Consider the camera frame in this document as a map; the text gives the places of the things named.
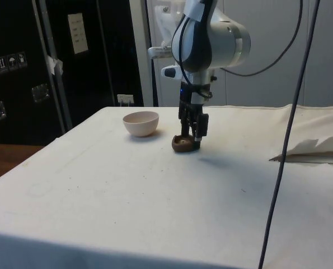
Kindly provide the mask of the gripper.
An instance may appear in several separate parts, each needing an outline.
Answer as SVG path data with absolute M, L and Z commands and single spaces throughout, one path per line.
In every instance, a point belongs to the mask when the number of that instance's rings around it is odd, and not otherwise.
M 194 149 L 200 148 L 202 138 L 207 135 L 209 115 L 203 113 L 203 105 L 211 98 L 210 84 L 189 85 L 185 82 L 181 83 L 178 113 L 181 136 L 191 136 L 190 128 L 192 125 Z

